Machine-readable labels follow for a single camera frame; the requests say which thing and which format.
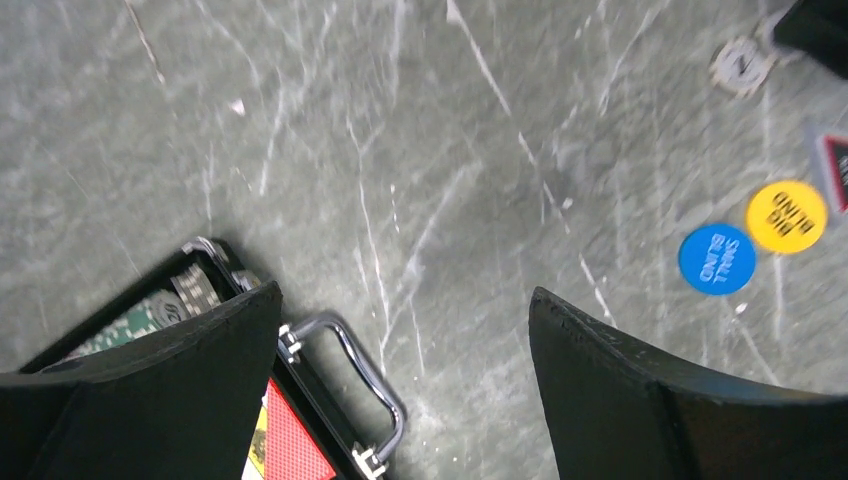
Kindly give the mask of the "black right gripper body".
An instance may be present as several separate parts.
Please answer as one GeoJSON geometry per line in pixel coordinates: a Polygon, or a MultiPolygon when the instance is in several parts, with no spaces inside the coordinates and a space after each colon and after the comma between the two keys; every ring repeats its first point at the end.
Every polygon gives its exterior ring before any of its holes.
{"type": "Polygon", "coordinates": [[[778,45],[801,51],[847,79],[847,0],[799,0],[773,29],[778,45]]]}

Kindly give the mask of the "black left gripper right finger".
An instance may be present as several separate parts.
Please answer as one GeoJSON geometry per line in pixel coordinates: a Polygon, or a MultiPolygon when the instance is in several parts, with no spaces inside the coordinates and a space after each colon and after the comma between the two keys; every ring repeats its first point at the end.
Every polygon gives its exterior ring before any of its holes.
{"type": "Polygon", "coordinates": [[[672,355],[544,288],[529,343],[563,479],[843,479],[847,399],[672,355]]]}

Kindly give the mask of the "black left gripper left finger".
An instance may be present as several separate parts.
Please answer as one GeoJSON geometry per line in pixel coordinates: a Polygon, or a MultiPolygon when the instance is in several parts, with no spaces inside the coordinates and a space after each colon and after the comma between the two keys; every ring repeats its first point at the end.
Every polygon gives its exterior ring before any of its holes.
{"type": "Polygon", "coordinates": [[[130,343],[1,377],[5,479],[237,479],[271,374],[267,282],[130,343]]]}

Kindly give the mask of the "grey white poker chip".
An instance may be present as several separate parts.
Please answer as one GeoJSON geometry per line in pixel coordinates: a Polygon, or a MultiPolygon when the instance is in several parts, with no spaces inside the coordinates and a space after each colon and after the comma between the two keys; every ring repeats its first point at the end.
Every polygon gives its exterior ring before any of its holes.
{"type": "Polygon", "coordinates": [[[708,72],[711,84],[735,98],[754,95],[767,80],[776,63],[750,37],[737,37],[721,46],[708,72]]]}

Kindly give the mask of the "red playing card deck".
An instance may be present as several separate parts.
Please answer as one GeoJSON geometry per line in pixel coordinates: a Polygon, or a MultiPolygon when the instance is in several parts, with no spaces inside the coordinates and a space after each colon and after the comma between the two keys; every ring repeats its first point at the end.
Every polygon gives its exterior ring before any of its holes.
{"type": "Polygon", "coordinates": [[[336,471],[270,380],[256,421],[243,480],[328,480],[336,471]]]}

